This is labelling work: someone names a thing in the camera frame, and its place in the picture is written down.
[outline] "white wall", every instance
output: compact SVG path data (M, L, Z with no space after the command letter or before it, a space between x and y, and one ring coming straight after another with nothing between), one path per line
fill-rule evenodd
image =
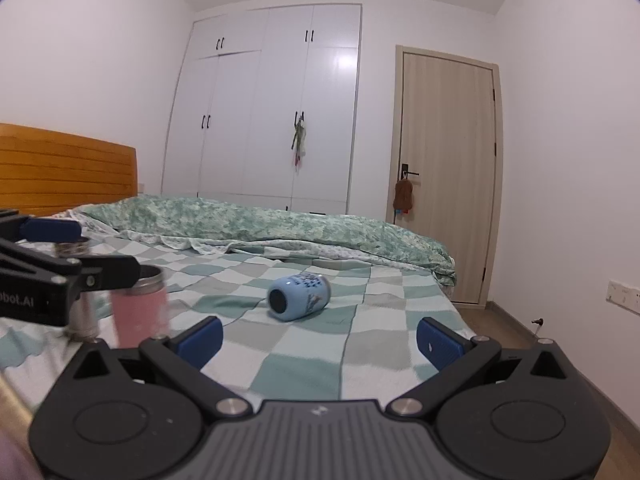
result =
M545 319L640 424L640 317L605 302L640 285L640 2L506 0L496 19L504 190L490 298Z
M184 0L2 0L0 122L133 146L159 192L192 21Z
M349 213L385 218L396 44L494 61L493 16L429 0L252 0L196 14L300 4L362 4L360 86Z

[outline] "metal pivot bolt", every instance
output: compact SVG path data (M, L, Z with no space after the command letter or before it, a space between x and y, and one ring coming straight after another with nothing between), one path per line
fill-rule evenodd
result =
M403 397L402 399L396 399L391 403L391 410L396 415L411 416L416 413L420 413L422 410L422 403L418 399Z
M216 409L226 416L242 415L249 409L249 403L237 397L228 397L216 403Z

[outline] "bed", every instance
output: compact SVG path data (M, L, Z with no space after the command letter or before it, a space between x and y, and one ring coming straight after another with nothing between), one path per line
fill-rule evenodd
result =
M384 405L436 373L415 343L419 319L473 335L443 292L454 280L446 250L384 222L137 197L132 148L23 126L0 125L0 168L0 207L74 218L94 253L162 267L172 335L218 316L223 347L202 371L256 408L266 398ZM329 305L274 320L268 286L302 270L328 278ZM96 301L100 336L115 346L108 293ZM21 420L36 410L78 346L59 328L0 319L4 408L21 404Z

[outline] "blue can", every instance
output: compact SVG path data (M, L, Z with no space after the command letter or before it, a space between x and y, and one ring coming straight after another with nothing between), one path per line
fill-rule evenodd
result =
M322 310L330 299L329 281L312 272L279 278L267 292L271 315L281 321L292 321Z

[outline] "wooden headboard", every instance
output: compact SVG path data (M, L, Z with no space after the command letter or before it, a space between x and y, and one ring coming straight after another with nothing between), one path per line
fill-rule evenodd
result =
M135 149L0 123L0 208L46 216L137 193Z

